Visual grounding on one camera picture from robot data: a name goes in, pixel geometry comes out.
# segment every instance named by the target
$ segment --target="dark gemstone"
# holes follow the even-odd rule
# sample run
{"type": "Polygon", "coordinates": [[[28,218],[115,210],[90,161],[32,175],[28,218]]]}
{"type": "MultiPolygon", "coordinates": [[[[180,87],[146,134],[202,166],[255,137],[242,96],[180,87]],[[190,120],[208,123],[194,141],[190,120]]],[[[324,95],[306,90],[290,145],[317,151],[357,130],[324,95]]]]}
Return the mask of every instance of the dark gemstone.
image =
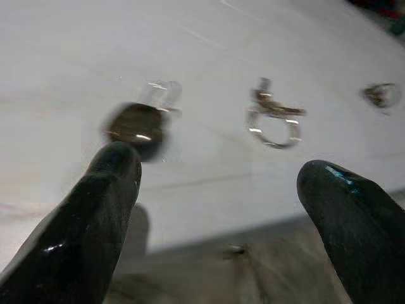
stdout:
{"type": "Polygon", "coordinates": [[[161,111],[146,104],[132,103],[118,112],[106,132],[111,141],[132,144],[144,162],[159,151],[164,137],[162,126],[161,111]]]}

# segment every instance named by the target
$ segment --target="gray floor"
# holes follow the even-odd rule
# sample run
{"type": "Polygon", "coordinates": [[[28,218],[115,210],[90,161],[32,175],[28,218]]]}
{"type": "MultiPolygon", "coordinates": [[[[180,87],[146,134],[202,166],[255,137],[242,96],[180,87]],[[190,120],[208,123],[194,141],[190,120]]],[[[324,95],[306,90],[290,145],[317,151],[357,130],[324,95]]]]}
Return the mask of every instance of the gray floor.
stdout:
{"type": "Polygon", "coordinates": [[[173,255],[118,275],[105,304],[350,303],[313,226],[246,248],[173,255]]]}

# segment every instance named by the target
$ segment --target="jewelry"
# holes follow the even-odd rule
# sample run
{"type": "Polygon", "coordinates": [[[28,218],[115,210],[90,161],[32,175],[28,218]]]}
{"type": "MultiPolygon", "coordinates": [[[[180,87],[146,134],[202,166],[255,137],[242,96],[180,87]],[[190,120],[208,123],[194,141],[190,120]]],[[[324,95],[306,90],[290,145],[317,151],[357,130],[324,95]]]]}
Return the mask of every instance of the jewelry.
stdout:
{"type": "Polygon", "coordinates": [[[125,105],[112,119],[106,130],[110,141],[131,143],[142,161],[150,160],[165,138],[164,124],[168,113],[180,97],[182,86],[175,81],[149,82],[141,92],[138,103],[125,105]]]}
{"type": "Polygon", "coordinates": [[[270,80],[266,78],[261,79],[261,85],[258,90],[253,91],[254,106],[247,110],[247,126],[249,132],[257,137],[266,146],[286,149],[295,146],[301,141],[301,135],[299,130],[299,124],[296,120],[291,119],[290,116],[304,116],[306,111],[302,109],[286,108],[280,103],[274,101],[273,94],[268,90],[270,86],[270,80]],[[285,143],[276,143],[269,140],[261,129],[258,128],[256,122],[259,115],[265,115],[268,117],[283,119],[289,129],[289,138],[285,143]]]}
{"type": "Polygon", "coordinates": [[[401,91],[393,83],[373,84],[363,90],[363,95],[379,108],[388,108],[401,100],[401,91]]]}

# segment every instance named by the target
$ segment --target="ring band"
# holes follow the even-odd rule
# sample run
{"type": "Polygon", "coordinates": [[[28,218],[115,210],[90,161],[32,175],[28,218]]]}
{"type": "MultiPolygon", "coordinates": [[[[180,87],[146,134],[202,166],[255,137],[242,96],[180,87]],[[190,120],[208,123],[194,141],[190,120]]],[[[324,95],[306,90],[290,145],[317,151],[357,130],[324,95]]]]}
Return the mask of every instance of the ring band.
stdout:
{"type": "Polygon", "coordinates": [[[260,115],[268,114],[268,110],[261,106],[253,106],[247,110],[247,127],[250,133],[253,136],[257,137],[264,145],[276,148],[276,149],[287,149],[295,146],[298,142],[301,141],[301,133],[299,130],[299,124],[296,120],[289,119],[285,115],[272,116],[274,118],[283,119],[287,124],[289,130],[289,138],[285,143],[279,144],[269,140],[261,129],[256,125],[260,115]]]}

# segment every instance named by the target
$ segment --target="white surface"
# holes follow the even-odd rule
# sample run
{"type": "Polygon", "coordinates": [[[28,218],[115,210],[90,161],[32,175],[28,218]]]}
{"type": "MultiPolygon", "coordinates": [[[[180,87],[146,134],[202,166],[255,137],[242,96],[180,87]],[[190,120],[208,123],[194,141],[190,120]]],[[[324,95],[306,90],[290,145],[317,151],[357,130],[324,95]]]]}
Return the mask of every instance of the white surface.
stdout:
{"type": "Polygon", "coordinates": [[[344,1],[5,0],[0,40],[0,268],[146,80],[184,90],[169,162],[143,166],[150,251],[303,213],[296,176],[308,160],[405,186],[405,112],[381,115],[359,96],[373,82],[405,87],[405,50],[344,1]],[[262,76],[278,101],[308,111],[294,149],[246,130],[262,76]]]}

